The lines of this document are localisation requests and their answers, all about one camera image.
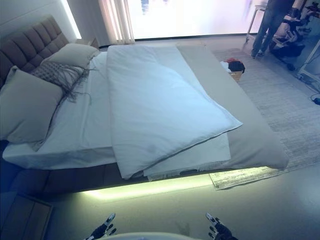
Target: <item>rug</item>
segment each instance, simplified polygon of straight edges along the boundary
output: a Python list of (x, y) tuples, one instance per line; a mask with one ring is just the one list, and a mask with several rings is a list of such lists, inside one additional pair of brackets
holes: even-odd
[(211, 173), (215, 188), (226, 189), (320, 163), (320, 106), (290, 83), (288, 78), (294, 77), (286, 75), (285, 79), (237, 48), (213, 54), (219, 61), (232, 57), (243, 62), (245, 73), (239, 85), (279, 137), (289, 158), (285, 170), (256, 167)]

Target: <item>upholstered headboard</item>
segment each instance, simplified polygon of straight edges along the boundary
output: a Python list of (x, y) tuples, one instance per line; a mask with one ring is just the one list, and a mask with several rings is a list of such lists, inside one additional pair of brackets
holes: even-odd
[(46, 16), (43, 20), (1, 40), (0, 48), (0, 88), (5, 84), (12, 66), (30, 72), (41, 61), (63, 46), (68, 40), (56, 20)]

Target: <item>gray pillow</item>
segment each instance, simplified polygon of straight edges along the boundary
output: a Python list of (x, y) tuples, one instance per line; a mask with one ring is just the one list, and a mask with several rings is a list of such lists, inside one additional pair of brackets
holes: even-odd
[(13, 66), (0, 91), (0, 140), (38, 150), (62, 96), (59, 86)]
[(73, 89), (89, 74), (89, 70), (77, 66), (45, 61), (29, 73), (59, 86), (63, 92), (62, 98), (69, 98), (71, 102), (75, 102), (76, 93), (73, 92)]
[(42, 62), (50, 61), (86, 69), (91, 59), (99, 53), (99, 50), (93, 46), (68, 43)]

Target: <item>sneaker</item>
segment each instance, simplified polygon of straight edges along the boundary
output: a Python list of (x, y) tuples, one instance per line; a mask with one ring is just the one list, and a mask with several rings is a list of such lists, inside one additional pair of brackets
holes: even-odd
[(264, 56), (264, 55), (265, 55), (265, 53), (264, 53), (263, 51), (259, 50), (257, 56), (262, 57), (262, 56)]

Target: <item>sheer curtain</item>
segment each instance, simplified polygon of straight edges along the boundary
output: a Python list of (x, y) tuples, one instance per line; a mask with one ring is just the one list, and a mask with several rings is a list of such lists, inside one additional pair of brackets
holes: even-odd
[(99, 0), (111, 44), (134, 44), (128, 0)]

